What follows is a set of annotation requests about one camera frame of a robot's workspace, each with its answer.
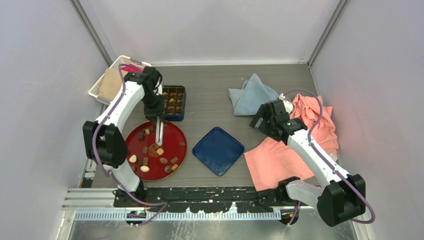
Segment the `metal tongs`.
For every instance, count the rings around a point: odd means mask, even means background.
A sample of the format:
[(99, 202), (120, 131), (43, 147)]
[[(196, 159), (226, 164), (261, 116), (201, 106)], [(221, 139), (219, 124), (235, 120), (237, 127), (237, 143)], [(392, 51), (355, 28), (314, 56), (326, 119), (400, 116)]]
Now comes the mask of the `metal tongs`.
[(155, 143), (160, 147), (163, 145), (165, 124), (160, 117), (156, 120)]

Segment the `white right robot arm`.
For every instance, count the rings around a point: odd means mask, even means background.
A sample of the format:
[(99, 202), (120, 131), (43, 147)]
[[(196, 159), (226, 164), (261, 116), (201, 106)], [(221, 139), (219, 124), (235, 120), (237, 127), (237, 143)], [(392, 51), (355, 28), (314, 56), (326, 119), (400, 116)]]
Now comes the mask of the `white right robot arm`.
[(343, 169), (312, 137), (311, 129), (299, 118), (290, 118), (282, 100), (261, 104), (250, 127), (286, 144), (297, 153), (313, 172), (319, 186), (292, 176), (278, 182), (276, 194), (283, 205), (294, 201), (317, 210), (330, 227), (346, 221), (356, 221), (366, 212), (366, 183), (359, 175)]

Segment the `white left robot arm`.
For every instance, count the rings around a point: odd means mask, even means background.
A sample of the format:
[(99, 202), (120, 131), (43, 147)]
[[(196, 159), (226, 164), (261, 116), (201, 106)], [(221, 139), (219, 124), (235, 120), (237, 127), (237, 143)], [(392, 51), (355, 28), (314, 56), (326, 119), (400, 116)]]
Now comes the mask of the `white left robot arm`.
[(87, 158), (96, 161), (104, 175), (112, 178), (124, 192), (126, 200), (138, 207), (146, 200), (145, 188), (127, 160), (129, 150), (121, 131), (133, 109), (142, 102), (145, 118), (155, 125), (155, 142), (162, 145), (165, 128), (163, 76), (152, 66), (127, 74), (122, 73), (123, 67), (124, 64), (118, 66), (121, 80), (118, 94), (95, 121), (83, 124), (82, 132)]

